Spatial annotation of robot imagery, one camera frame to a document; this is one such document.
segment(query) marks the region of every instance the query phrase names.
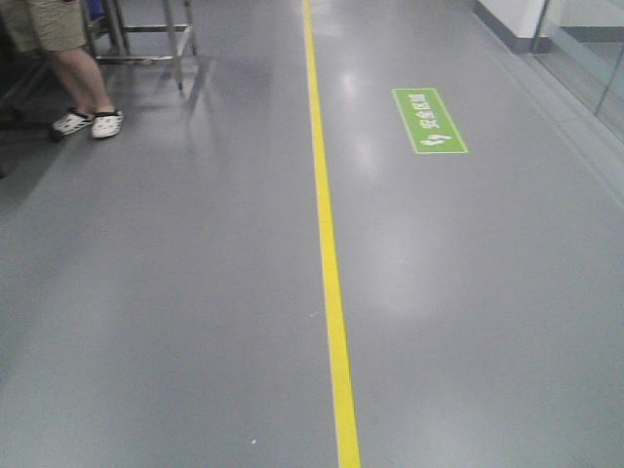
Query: green floor sign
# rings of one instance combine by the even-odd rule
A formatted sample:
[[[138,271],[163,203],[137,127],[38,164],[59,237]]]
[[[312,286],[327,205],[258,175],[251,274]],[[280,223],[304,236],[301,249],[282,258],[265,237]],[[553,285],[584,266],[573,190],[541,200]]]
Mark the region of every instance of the green floor sign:
[[[392,90],[416,154],[468,153],[438,90]]]

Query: yellow line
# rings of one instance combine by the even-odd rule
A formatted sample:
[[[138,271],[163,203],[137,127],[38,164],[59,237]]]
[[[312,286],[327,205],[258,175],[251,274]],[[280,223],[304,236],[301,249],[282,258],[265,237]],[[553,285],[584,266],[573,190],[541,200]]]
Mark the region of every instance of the yellow line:
[[[330,182],[325,154],[325,138],[323,135],[323,118],[319,98],[310,0],[303,0],[303,11],[338,460],[340,468],[360,468],[360,446],[355,418],[353,386],[351,384],[349,347],[342,311],[338,261],[333,235],[332,197],[330,195]]]

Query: glass wall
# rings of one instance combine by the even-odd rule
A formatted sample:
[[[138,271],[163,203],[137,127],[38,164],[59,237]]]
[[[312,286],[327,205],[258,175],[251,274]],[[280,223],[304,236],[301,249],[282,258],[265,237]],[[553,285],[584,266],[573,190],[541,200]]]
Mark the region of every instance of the glass wall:
[[[550,0],[533,51],[624,140],[624,0]]]

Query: metal leg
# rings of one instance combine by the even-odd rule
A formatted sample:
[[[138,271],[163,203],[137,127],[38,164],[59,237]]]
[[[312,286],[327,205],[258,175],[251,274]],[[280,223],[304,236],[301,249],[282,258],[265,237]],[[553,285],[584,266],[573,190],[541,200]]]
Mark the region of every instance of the metal leg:
[[[169,34],[169,42],[172,48],[172,62],[174,63],[174,77],[177,81],[177,87],[182,91],[182,68],[179,54],[177,52],[176,26],[174,25],[174,13],[169,0],[163,0],[165,7],[165,18],[167,20],[167,32]]]
[[[193,55],[197,55],[197,38],[195,37],[195,19],[193,18],[193,7],[191,6],[191,0],[184,0],[184,10],[186,10],[186,22],[189,24],[191,30],[191,50]]]
[[[124,43],[124,50],[126,54],[130,54],[130,41],[128,40],[128,32],[126,31],[126,23],[124,22],[124,16],[121,13],[121,8],[119,7],[118,0],[111,0],[113,4],[113,8],[115,10],[115,18],[117,19],[117,25],[119,26],[119,32],[121,35],[121,40]]]
[[[87,0],[82,2],[82,18],[85,24],[85,32],[87,36],[87,46],[93,57],[98,55],[98,49],[96,48],[96,35],[94,34],[94,26],[91,21],[91,13],[89,11],[89,4]]]
[[[108,40],[110,41],[110,47],[112,53],[118,54],[120,49],[119,31],[117,28],[117,21],[114,16],[113,9],[110,7],[109,0],[101,0],[101,6],[104,9],[104,15],[106,19],[106,30],[108,32]]]

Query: foot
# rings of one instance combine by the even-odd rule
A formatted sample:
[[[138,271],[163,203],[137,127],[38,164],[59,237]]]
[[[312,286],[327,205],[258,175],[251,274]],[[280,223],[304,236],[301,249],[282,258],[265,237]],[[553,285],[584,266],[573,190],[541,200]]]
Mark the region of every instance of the foot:
[[[110,138],[121,132],[124,114],[121,110],[112,112],[96,112],[91,135],[95,139]]]
[[[93,123],[94,116],[92,114],[78,112],[75,108],[70,107],[65,115],[52,124],[52,128],[63,135],[71,135]]]

